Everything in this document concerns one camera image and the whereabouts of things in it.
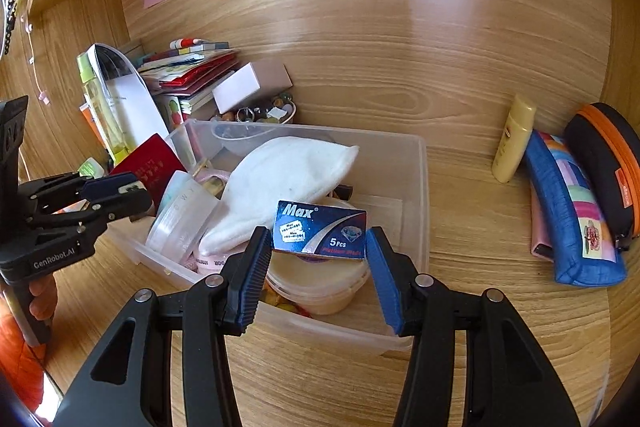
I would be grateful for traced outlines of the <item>person's left hand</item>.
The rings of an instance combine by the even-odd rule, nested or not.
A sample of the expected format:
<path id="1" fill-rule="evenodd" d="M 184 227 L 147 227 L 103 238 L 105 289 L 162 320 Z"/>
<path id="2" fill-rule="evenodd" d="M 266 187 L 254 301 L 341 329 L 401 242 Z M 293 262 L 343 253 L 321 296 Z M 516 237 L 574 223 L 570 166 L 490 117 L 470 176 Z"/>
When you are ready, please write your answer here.
<path id="1" fill-rule="evenodd" d="M 58 304 L 58 288 L 52 274 L 29 283 L 29 292 L 32 302 L 29 311 L 38 321 L 47 321 L 53 317 Z"/>

